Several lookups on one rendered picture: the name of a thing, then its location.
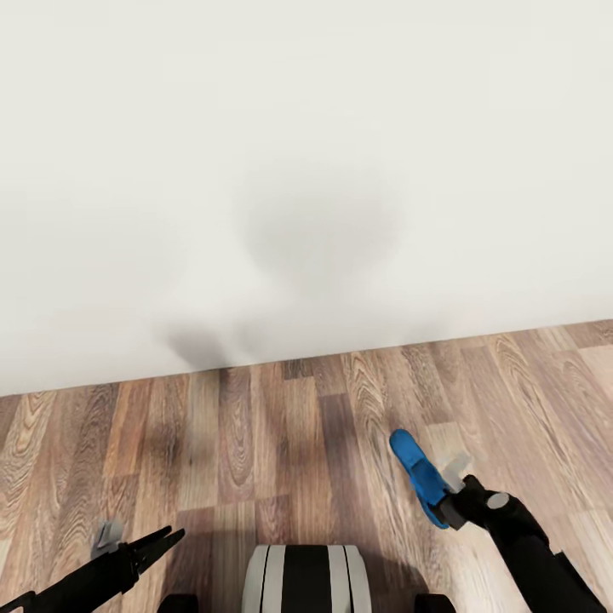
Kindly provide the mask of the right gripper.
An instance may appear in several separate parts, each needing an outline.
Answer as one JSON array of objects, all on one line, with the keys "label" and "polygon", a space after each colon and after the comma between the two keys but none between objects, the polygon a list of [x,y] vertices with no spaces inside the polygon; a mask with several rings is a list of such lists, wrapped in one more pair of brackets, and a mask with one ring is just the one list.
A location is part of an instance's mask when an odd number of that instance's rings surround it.
[{"label": "right gripper", "polygon": [[[447,491],[437,506],[427,504],[427,508],[431,510],[440,524],[444,525],[448,522],[454,530],[459,530],[467,521],[477,524],[468,511],[470,496],[477,493],[483,494],[484,490],[487,490],[472,474],[468,474],[462,481],[465,488],[462,488],[460,493],[451,494]],[[479,524],[477,526],[482,528]]]}]

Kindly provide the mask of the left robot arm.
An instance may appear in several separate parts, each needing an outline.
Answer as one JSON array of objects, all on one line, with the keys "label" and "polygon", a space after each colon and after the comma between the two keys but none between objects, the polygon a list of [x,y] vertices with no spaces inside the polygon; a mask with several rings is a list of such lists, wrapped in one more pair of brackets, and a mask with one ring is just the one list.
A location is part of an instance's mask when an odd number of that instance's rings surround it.
[{"label": "left robot arm", "polygon": [[23,613],[92,613],[117,593],[135,587],[155,562],[184,536],[171,525],[128,544],[120,542],[124,524],[100,523],[88,563],[38,595],[30,591],[0,607],[0,613],[23,607]]}]

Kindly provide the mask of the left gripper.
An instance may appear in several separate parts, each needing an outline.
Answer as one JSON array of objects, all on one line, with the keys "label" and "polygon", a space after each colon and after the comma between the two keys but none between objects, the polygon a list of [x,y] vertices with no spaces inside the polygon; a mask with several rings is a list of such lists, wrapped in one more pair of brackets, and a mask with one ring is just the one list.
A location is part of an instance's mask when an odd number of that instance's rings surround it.
[{"label": "left gripper", "polygon": [[92,613],[117,593],[135,587],[155,562],[184,536],[171,525],[135,542],[119,542],[118,550],[92,559],[62,580],[64,613]]}]

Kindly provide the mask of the robot trunk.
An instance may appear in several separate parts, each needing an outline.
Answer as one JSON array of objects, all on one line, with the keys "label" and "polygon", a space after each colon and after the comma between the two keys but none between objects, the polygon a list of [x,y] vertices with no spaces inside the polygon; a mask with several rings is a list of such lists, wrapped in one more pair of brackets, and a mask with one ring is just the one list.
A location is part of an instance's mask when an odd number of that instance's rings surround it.
[{"label": "robot trunk", "polygon": [[356,545],[257,545],[241,613],[371,613]]}]

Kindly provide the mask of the sandal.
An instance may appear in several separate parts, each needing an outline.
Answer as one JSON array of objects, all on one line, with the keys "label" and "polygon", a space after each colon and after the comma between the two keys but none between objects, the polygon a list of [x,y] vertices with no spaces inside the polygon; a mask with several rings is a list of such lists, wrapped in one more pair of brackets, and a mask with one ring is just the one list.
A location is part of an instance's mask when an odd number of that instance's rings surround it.
[{"label": "sandal", "polygon": [[449,484],[440,479],[440,472],[426,458],[419,444],[406,429],[399,428],[392,433],[389,439],[394,455],[401,461],[410,476],[421,507],[430,521],[442,530],[450,527],[449,523],[440,524],[434,517],[427,504],[437,506],[443,499]]}]

